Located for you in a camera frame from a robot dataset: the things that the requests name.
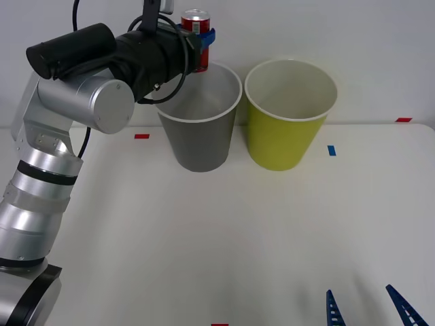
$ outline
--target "paper cup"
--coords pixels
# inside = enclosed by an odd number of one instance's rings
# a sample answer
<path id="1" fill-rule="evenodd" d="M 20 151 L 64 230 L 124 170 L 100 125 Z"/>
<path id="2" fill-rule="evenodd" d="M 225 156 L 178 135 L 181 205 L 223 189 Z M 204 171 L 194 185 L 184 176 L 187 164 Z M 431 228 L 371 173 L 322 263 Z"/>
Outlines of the paper cup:
<path id="1" fill-rule="evenodd" d="M 276 171 L 299 163 L 337 99 L 335 83 L 325 72 L 285 59 L 252 69 L 245 91 L 249 154 Z"/>
<path id="2" fill-rule="evenodd" d="M 180 77 L 164 84 L 152 97 L 169 95 Z M 174 98 L 157 105 L 172 150 L 184 168 L 207 172 L 226 161 L 242 91 L 234 71 L 211 62 L 207 72 L 190 74 Z"/>

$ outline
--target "robotic arm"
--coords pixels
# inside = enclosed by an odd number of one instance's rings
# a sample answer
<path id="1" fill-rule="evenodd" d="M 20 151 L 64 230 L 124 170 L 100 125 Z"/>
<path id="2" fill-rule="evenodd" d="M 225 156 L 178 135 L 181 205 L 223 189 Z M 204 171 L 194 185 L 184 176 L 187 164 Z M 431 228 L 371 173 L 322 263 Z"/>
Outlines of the robotic arm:
<path id="1" fill-rule="evenodd" d="M 12 125 L 20 161 L 0 203 L 0 326 L 43 325 L 60 293 L 61 268 L 45 257 L 83 164 L 71 146 L 73 121 L 116 133 L 135 102 L 153 103 L 143 97 L 199 66 L 201 40 L 158 24 L 160 1 L 150 2 L 137 31 L 115 38 L 96 24 L 27 49 L 35 72 Z"/>

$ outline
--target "yellow paper cup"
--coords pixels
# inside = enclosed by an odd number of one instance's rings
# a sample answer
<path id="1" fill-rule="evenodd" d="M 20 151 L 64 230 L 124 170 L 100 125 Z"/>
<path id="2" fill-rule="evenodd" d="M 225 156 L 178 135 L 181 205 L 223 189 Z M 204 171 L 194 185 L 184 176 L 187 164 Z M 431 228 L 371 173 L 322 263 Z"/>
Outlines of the yellow paper cup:
<path id="1" fill-rule="evenodd" d="M 295 167 L 337 99 L 334 81 L 321 69 L 296 60 L 258 65 L 245 80 L 248 149 L 269 170 Z"/>

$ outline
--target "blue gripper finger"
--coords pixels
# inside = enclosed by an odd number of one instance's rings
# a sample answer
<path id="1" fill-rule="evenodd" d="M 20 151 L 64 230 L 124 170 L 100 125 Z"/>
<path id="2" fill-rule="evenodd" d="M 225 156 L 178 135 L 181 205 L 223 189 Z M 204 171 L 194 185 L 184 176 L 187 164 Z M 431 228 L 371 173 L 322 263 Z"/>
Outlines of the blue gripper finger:
<path id="1" fill-rule="evenodd" d="M 405 326 L 429 326 L 423 318 L 418 314 L 417 311 L 394 289 L 391 285 L 387 285 L 387 291 L 397 311 L 399 312 L 400 318 Z"/>
<path id="2" fill-rule="evenodd" d="M 331 290 L 326 292 L 326 314 L 328 326 L 346 326 Z"/>

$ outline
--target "blue tape marker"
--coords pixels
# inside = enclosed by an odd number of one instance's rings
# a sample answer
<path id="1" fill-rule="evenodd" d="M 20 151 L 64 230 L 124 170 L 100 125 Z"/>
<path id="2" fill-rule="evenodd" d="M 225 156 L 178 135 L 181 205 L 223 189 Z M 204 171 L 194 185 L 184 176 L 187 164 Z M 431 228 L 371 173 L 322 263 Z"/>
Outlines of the blue tape marker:
<path id="1" fill-rule="evenodd" d="M 337 153 L 335 152 L 335 147 L 333 145 L 328 146 L 329 156 L 337 156 Z"/>

